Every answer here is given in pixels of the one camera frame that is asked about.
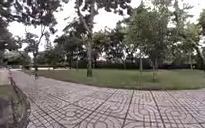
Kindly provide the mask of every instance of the tree trunk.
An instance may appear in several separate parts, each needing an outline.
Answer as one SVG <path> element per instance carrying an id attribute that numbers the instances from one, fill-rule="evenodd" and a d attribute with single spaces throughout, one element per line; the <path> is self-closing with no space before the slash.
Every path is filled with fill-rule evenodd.
<path id="1" fill-rule="evenodd" d="M 189 64 L 190 64 L 190 69 L 193 70 L 191 53 L 189 53 Z"/>
<path id="2" fill-rule="evenodd" d="M 200 51 L 200 49 L 198 48 L 198 46 L 194 45 L 194 48 L 198 53 L 198 57 L 200 58 L 200 60 L 203 64 L 203 70 L 205 72 L 205 57 L 204 57 L 203 53 Z"/>
<path id="3" fill-rule="evenodd" d="M 77 46 L 76 70 L 79 70 L 79 46 Z"/>
<path id="4" fill-rule="evenodd" d="M 38 71 L 38 66 L 37 66 L 37 60 L 36 60 L 36 57 L 37 57 L 37 54 L 34 54 L 34 76 L 35 76 L 35 79 L 38 78 L 38 74 L 37 74 L 37 71 Z"/>
<path id="5" fill-rule="evenodd" d="M 155 68 L 155 62 L 153 62 L 153 81 L 156 81 L 156 68 Z"/>
<path id="6" fill-rule="evenodd" d="M 124 69 L 126 69 L 126 59 L 123 61 Z"/>
<path id="7" fill-rule="evenodd" d="M 87 43 L 87 60 L 88 60 L 88 65 L 87 65 L 87 77 L 92 77 L 93 76 L 93 71 L 92 71 L 92 38 L 89 39 Z"/>
<path id="8" fill-rule="evenodd" d="M 153 82 L 157 80 L 157 70 L 158 70 L 158 63 L 156 58 L 153 63 Z"/>
<path id="9" fill-rule="evenodd" d="M 77 55 L 77 60 L 76 60 L 76 70 L 79 70 L 79 56 Z"/>
<path id="10" fill-rule="evenodd" d="M 141 74 L 141 75 L 142 75 L 142 70 L 143 70 L 143 63 L 142 63 L 142 46 L 140 45 L 139 71 L 140 71 L 140 74 Z"/>

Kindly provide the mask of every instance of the branch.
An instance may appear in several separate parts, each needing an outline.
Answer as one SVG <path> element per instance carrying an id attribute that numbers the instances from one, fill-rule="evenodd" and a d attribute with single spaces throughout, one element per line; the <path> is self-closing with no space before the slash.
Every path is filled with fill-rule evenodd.
<path id="1" fill-rule="evenodd" d="M 90 34 L 92 34 L 92 32 L 91 32 L 89 26 L 86 24 L 86 21 L 85 21 L 83 15 L 82 15 L 82 13 L 80 12 L 79 6 L 78 6 L 78 8 L 77 8 L 77 14 L 78 14 L 78 16 L 80 17 L 81 21 L 83 22 L 83 25 L 84 25 L 84 27 L 86 28 L 86 30 L 87 30 Z"/>
<path id="2" fill-rule="evenodd" d="M 39 38 L 39 40 L 38 40 L 38 43 L 37 43 L 37 46 L 41 43 L 41 39 L 43 38 L 43 36 L 44 36 L 44 31 L 45 31 L 45 26 L 42 28 L 42 26 L 41 26 L 41 36 L 40 36 L 40 38 Z"/>

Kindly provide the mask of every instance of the foliage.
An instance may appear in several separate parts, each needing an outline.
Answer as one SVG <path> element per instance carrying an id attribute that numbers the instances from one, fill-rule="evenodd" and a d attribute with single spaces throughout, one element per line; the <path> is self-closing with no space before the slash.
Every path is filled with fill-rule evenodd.
<path id="1" fill-rule="evenodd" d="M 11 51 L 4 54 L 4 59 L 7 60 L 8 65 L 22 65 L 25 67 L 31 63 L 30 56 L 25 52 Z"/>

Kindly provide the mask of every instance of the paved walkway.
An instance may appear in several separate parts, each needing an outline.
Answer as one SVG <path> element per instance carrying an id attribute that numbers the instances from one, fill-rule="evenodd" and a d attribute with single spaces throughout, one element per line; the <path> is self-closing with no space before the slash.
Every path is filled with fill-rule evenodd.
<path id="1" fill-rule="evenodd" d="M 14 71 L 31 102 L 28 128 L 205 128 L 205 89 L 97 88 Z"/>

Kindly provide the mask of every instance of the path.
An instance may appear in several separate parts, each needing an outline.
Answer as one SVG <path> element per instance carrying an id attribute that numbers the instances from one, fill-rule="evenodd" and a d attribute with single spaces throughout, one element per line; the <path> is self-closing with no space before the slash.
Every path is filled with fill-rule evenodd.
<path id="1" fill-rule="evenodd" d="M 97 88 L 14 71 L 31 101 L 28 128 L 205 128 L 205 89 Z"/>

